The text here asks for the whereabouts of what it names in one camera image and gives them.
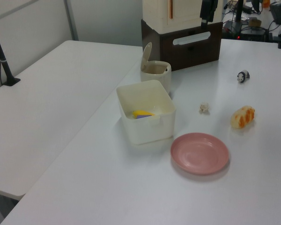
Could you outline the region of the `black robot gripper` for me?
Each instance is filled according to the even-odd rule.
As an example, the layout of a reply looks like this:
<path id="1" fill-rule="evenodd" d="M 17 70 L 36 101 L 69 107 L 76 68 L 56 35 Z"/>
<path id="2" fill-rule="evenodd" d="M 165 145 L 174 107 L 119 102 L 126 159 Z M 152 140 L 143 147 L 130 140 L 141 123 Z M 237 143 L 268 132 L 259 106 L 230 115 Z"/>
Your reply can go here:
<path id="1" fill-rule="evenodd" d="M 212 22 L 218 6 L 218 0 L 203 0 L 200 10 L 201 27 L 206 28 L 207 22 Z"/>

